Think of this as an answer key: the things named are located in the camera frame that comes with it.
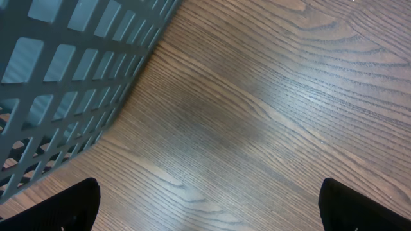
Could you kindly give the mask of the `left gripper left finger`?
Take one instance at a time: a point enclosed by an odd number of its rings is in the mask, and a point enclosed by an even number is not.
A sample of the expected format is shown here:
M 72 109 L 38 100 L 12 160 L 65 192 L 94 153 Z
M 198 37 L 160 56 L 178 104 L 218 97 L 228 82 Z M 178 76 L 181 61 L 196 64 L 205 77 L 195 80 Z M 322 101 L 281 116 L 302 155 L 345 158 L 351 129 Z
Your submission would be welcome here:
M 101 192 L 95 178 L 85 180 L 1 222 L 1 231 L 92 230 Z

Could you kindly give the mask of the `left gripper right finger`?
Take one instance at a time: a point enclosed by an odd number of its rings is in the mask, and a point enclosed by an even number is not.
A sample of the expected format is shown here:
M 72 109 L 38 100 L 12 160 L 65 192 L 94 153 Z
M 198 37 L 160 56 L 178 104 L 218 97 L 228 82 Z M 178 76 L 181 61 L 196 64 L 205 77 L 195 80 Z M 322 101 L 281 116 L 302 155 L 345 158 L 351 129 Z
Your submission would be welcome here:
M 333 178 L 324 179 L 319 210 L 325 231 L 410 231 L 410 220 Z

